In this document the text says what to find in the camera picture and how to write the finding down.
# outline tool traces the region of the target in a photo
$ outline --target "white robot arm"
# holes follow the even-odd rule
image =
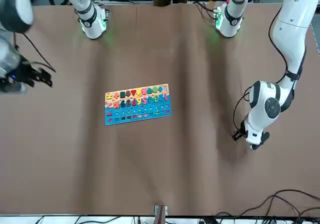
[[[107,29],[109,12],[91,0],[69,0],[79,16],[82,29],[90,39],[99,38]]]
[[[91,0],[70,1],[87,37],[100,37],[107,28],[108,11],[94,5]],[[33,22],[30,0],[0,0],[1,30],[25,33]],[[35,82],[43,82],[51,87],[51,75],[42,68],[33,69],[31,64],[17,47],[0,36],[0,93],[25,93],[26,85],[33,87]]]
[[[30,0],[0,0],[0,29],[24,33],[34,22]],[[24,93],[25,84],[35,82],[52,86],[51,75],[44,69],[35,70],[30,62],[0,36],[0,93]]]
[[[233,136],[245,136],[249,147],[256,150],[269,137],[264,129],[294,99],[306,55],[305,38],[319,0],[283,0],[272,33],[275,47],[286,60],[287,68],[279,83],[257,81],[250,89],[251,111]],[[216,29],[225,37],[233,37],[239,30],[247,0],[230,0],[215,10]]]

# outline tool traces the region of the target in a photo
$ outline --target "wooden puzzle board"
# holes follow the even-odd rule
[[[168,84],[109,92],[104,98],[107,126],[171,115]]]

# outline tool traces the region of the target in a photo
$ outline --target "wire bundle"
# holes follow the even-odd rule
[[[248,213],[248,212],[250,212],[250,211],[257,210],[257,209],[261,208],[262,206],[264,206],[264,205],[266,204],[266,202],[267,202],[268,200],[271,199],[270,204],[269,204],[269,207],[268,207],[268,209],[267,209],[267,212],[266,212],[266,214],[264,215],[264,216],[268,216],[269,213],[270,213],[270,210],[271,210],[271,207],[272,207],[272,204],[273,204],[273,201],[274,201],[275,198],[280,199],[280,200],[282,200],[283,202],[285,202],[286,204],[288,204],[288,205],[290,206],[290,208],[293,210],[294,214],[297,215],[297,219],[296,219],[295,222],[294,222],[295,224],[301,224],[301,223],[303,222],[302,215],[305,214],[306,212],[312,211],[312,210],[320,210],[320,207],[313,207],[313,208],[305,209],[305,210],[303,210],[303,211],[300,212],[293,204],[291,204],[290,202],[288,202],[286,199],[278,196],[279,193],[284,193],[284,192],[296,192],[296,193],[304,194],[304,195],[306,195],[306,196],[308,196],[308,197],[310,197],[310,198],[312,198],[312,199],[315,199],[315,200],[317,200],[318,202],[320,202],[320,198],[318,198],[318,197],[316,197],[316,196],[314,196],[314,195],[311,195],[311,194],[309,194],[309,193],[306,193],[306,192],[303,192],[303,191],[300,191],[300,190],[296,190],[296,189],[283,189],[283,190],[277,191],[277,192],[276,192],[275,194],[273,194],[273,195],[268,196],[260,205],[258,205],[258,206],[256,206],[256,207],[253,207],[253,208],[249,208],[249,209],[243,211],[243,212],[242,212],[241,214],[239,214],[238,216],[234,216],[234,215],[232,215],[232,214],[230,214],[230,213],[228,213],[228,212],[222,211],[222,212],[218,212],[218,213],[216,214],[216,217],[219,217],[219,216],[221,216],[221,215],[227,215],[227,216],[229,216],[229,217],[232,217],[233,219],[237,219],[237,218],[240,218],[240,217],[244,216],[246,213]],[[222,217],[221,220],[220,220],[220,222],[219,222],[219,224],[221,224],[224,219],[225,219],[225,217]],[[262,224],[266,224],[266,223],[267,223],[267,224],[270,224],[272,220],[275,220],[275,221],[276,221],[276,217],[271,217],[271,218],[269,218],[269,219],[267,219],[267,220],[264,220]]]

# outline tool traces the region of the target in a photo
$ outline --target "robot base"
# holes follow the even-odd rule
[[[86,27],[81,21],[82,30],[85,32],[86,36],[90,39],[99,38],[103,32],[107,29],[109,11],[94,5],[96,8],[96,18],[92,23],[91,27]]]
[[[240,29],[242,19],[235,25],[232,26],[229,22],[229,20],[225,17],[225,9],[227,4],[224,3],[221,7],[217,8],[217,18],[216,18],[216,30],[218,30],[224,37],[231,38],[235,36],[237,31]]]

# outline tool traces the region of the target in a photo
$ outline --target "brown table surface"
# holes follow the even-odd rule
[[[152,215],[164,204],[169,215],[238,215],[280,189],[320,196],[320,58],[311,29],[296,97],[267,129],[268,142],[254,153],[231,139],[243,91],[284,72],[267,33],[279,7],[248,5],[239,34],[225,39],[194,4],[113,6],[108,32],[95,41],[71,6],[36,7],[28,36],[57,69],[55,87],[0,100],[0,212]],[[22,54],[41,61],[17,37]],[[171,117],[105,126],[106,92],[162,83]],[[237,123],[248,108],[240,105]],[[317,205],[282,196],[300,209]],[[294,213],[275,200],[270,215]]]

